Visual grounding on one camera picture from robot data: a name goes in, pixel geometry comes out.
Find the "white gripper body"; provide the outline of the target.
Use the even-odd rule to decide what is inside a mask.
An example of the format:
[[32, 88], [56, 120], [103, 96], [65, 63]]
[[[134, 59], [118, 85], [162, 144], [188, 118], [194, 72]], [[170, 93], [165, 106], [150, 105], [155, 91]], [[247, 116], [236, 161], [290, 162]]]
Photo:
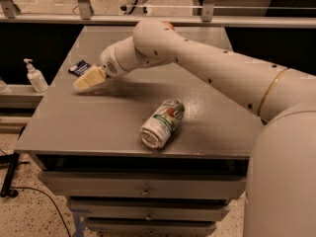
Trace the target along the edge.
[[116, 57], [116, 46], [108, 46], [100, 54], [100, 62], [109, 77], [116, 78], [123, 76], [127, 73], [120, 65]]

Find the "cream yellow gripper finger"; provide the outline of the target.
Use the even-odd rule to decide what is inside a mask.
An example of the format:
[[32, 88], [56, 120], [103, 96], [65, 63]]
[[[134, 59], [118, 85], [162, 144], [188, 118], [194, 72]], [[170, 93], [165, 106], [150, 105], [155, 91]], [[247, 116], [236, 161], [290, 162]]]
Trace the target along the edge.
[[83, 91], [103, 83], [106, 78], [105, 70], [101, 66], [93, 65], [73, 83], [73, 87]]

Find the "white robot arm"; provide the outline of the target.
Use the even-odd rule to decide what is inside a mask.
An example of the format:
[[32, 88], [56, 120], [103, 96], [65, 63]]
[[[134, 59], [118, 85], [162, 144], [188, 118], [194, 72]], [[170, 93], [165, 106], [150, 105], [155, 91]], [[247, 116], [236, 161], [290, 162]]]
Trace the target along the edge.
[[249, 161], [244, 237], [316, 236], [316, 79], [139, 22], [79, 77], [85, 90], [137, 69], [175, 62], [266, 122]]

